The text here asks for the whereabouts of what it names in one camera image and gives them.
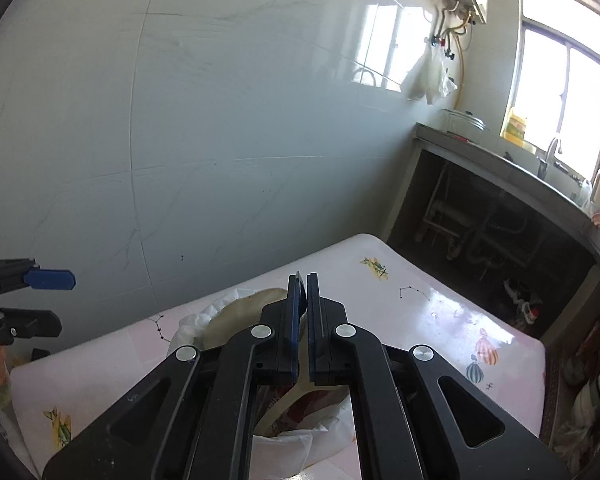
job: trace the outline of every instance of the white tiled wall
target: white tiled wall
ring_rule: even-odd
[[[36,343],[60,349],[378,232],[412,126],[454,96],[354,82],[377,2],[15,0],[0,257],[70,268],[77,286],[1,304],[54,309],[62,336]],[[441,3],[402,0],[412,20]],[[400,47],[424,49],[427,21]]]
[[[489,0],[487,23],[472,30],[458,108],[481,118],[493,136],[507,113],[519,28],[519,0]]]

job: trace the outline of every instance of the window frame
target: window frame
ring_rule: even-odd
[[[599,7],[595,7],[595,6],[591,5],[589,2],[586,2],[585,0],[575,0],[575,1],[585,7],[593,10],[598,15],[600,15]],[[531,18],[526,18],[524,15],[524,12],[523,12],[523,0],[520,0],[520,42],[519,42],[520,44],[518,46],[518,65],[516,66],[516,79],[515,79],[515,86],[514,86],[512,101],[511,101],[512,108],[515,107],[516,100],[518,98],[518,89],[520,88],[520,76],[522,75],[522,65],[523,65],[523,59],[524,59],[524,55],[525,55],[525,38],[526,38],[527,30],[532,30],[533,32],[542,34],[543,36],[550,38],[551,40],[557,41],[558,43],[563,44],[567,49],[566,77],[565,77],[565,81],[564,81],[564,91],[562,92],[562,95],[561,95],[562,108],[560,110],[560,118],[558,119],[558,131],[560,131],[562,129],[562,120],[564,119],[564,112],[566,109],[567,96],[568,96],[568,91],[569,91],[571,49],[575,49],[575,50],[579,51],[581,54],[589,57],[589,59],[592,59],[599,65],[600,65],[600,54],[598,54],[596,51],[589,48],[588,46],[580,43],[579,41],[574,40],[571,36],[568,36],[567,34],[554,29],[553,27],[549,27],[548,25],[545,25],[544,23],[541,23],[541,22],[536,22],[536,20],[532,20]],[[536,145],[534,145],[534,146],[540,152],[546,153],[546,151],[544,149],[540,148],[539,146],[536,146]],[[569,166],[568,166],[568,168],[569,168],[569,170],[573,171],[574,174],[580,175],[573,168],[570,168]],[[598,151],[598,158],[596,159],[596,164],[594,167],[593,175],[588,175],[588,176],[580,175],[580,176],[593,182],[593,180],[595,179],[599,170],[600,170],[600,150]]]

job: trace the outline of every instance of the yellow hose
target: yellow hose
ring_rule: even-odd
[[[456,45],[458,46],[458,55],[460,56],[460,81],[458,82],[458,95],[456,95],[456,102],[454,104],[454,109],[457,110],[458,105],[460,104],[460,98],[462,97],[462,87],[464,86],[464,53],[460,47],[460,40],[458,39],[458,36],[453,32],[452,35],[456,41]]]
[[[461,28],[465,28],[467,26],[467,23],[469,23],[470,19],[471,19],[471,12],[468,12],[466,14],[466,18],[464,19],[464,22],[462,22],[457,27],[449,27],[449,30],[460,30]]]

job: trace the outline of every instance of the constellation print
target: constellation print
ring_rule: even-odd
[[[414,286],[411,286],[411,285],[400,287],[400,299],[402,299],[402,291],[403,290],[407,290],[408,288],[412,288],[416,292],[419,292],[420,294],[422,294],[425,298],[427,298],[427,300],[429,299],[429,297],[424,292],[422,292],[421,290],[419,290],[419,289],[417,289],[417,288],[415,288]]]
[[[163,314],[158,314],[158,319],[152,319],[151,317],[147,318],[150,321],[153,321],[155,323],[155,327],[158,329],[158,334],[160,334],[160,339],[162,339],[163,341],[166,341],[167,343],[171,342],[171,339],[167,339],[165,338],[165,336],[162,335],[162,329],[160,328],[160,325],[158,324],[158,322],[163,318]]]

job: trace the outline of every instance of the window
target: window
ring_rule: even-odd
[[[522,0],[522,62],[514,109],[525,140],[562,141],[565,165],[591,180],[600,167],[600,13],[577,0]]]

